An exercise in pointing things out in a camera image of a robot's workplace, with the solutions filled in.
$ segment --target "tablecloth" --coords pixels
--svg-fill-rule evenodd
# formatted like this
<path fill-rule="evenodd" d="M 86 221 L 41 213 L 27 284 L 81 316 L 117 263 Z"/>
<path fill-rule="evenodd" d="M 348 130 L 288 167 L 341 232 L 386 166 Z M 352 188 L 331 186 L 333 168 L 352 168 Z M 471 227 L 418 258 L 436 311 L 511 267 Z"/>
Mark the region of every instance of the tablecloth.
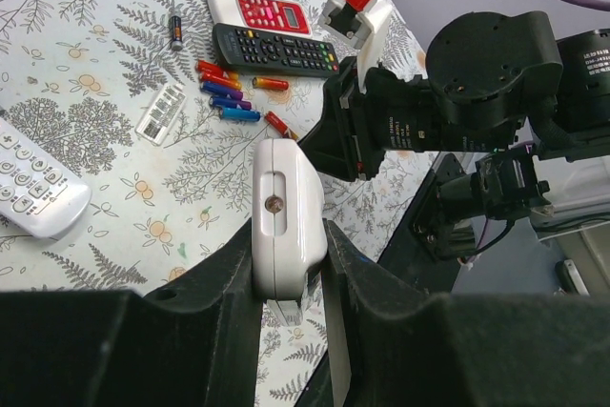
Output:
<path fill-rule="evenodd" d="M 299 2 L 315 37 L 339 57 L 354 51 L 316 25 L 325 0 Z M 178 7 L 185 49 L 168 47 Z M 214 60 L 206 0 L 0 0 L 0 105 L 4 116 L 93 189 L 91 205 L 59 240 L 36 240 L 0 218 L 0 289 L 133 288 L 172 281 L 223 245 L 250 216 L 253 147 L 277 136 L 264 123 L 219 120 L 199 92 L 194 63 Z M 402 77 L 423 72 L 424 53 L 392 19 L 384 63 Z M 320 79 L 290 78 L 286 92 L 253 90 L 298 134 L 322 108 Z M 161 147 L 134 126 L 166 82 L 189 97 Z M 322 177 L 325 215 L 377 258 L 434 159 L 390 153 L 378 178 Z M 326 347 L 321 294 L 302 326 L 281 328 L 265 309 L 256 405 L 291 405 Z"/>

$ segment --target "calculator screen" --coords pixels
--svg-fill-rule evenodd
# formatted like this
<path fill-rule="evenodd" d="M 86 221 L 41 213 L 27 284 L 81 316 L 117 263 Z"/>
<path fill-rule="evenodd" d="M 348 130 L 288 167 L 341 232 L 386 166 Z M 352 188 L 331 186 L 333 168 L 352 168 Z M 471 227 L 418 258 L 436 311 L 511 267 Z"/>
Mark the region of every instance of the calculator screen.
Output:
<path fill-rule="evenodd" d="M 286 14 L 286 19 L 288 20 L 288 26 L 293 29 L 298 29 L 298 21 L 296 20 L 295 11 L 288 7 L 284 7 L 284 14 Z"/>

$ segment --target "round button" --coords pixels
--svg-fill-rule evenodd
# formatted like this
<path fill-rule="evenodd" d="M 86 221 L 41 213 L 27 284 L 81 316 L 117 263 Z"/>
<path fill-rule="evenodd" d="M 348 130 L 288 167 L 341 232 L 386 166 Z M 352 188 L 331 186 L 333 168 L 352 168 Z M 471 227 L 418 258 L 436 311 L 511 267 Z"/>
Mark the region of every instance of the round button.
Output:
<path fill-rule="evenodd" d="M 15 170 L 15 165 L 10 162 L 3 162 L 0 164 L 0 173 L 11 173 Z"/>
<path fill-rule="evenodd" d="M 10 186 L 0 188 L 0 200 L 11 200 L 15 195 L 15 190 Z"/>
<path fill-rule="evenodd" d="M 17 156 L 17 159 L 28 159 L 31 155 L 32 151 L 28 150 L 27 148 L 20 148 L 15 154 L 15 156 Z"/>
<path fill-rule="evenodd" d="M 15 184 L 18 186 L 26 186 L 31 182 L 31 175 L 27 172 L 21 172 L 15 177 Z"/>
<path fill-rule="evenodd" d="M 36 172 L 42 172 L 47 168 L 47 161 L 42 158 L 34 159 L 34 162 L 31 163 L 31 167 Z"/>

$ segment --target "white remote control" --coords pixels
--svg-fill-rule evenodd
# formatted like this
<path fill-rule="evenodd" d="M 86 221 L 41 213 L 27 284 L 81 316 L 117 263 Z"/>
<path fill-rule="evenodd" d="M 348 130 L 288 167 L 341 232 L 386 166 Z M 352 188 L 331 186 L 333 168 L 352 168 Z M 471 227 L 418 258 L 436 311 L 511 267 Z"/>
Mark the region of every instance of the white remote control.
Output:
<path fill-rule="evenodd" d="M 0 214 L 34 237 L 53 237 L 91 198 L 83 180 L 0 119 Z"/>

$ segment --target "blue battery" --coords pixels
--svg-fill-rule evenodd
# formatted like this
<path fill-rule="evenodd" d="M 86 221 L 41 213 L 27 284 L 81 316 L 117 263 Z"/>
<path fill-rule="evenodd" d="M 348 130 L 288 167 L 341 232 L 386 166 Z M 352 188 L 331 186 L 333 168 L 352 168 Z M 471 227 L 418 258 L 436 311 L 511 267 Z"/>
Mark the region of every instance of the blue battery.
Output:
<path fill-rule="evenodd" d="M 231 97 L 234 100 L 241 100 L 244 98 L 242 91 L 234 90 L 233 88 L 227 88 L 226 86 L 217 85 L 209 81 L 204 82 L 201 85 L 200 90 L 203 92 L 210 92 L 216 95 L 222 95 L 223 97 Z"/>
<path fill-rule="evenodd" d="M 250 121 L 255 123 L 260 120 L 260 112 L 254 110 L 230 109 L 221 107 L 220 119 L 234 119 L 235 121 Z"/>
<path fill-rule="evenodd" d="M 251 110 L 252 103 L 246 100 L 233 100 L 227 99 L 225 97 L 220 97 L 219 95 L 215 95 L 212 97 L 210 101 L 210 105 L 213 107 L 227 107 L 228 109 L 241 109 L 241 110 Z"/>

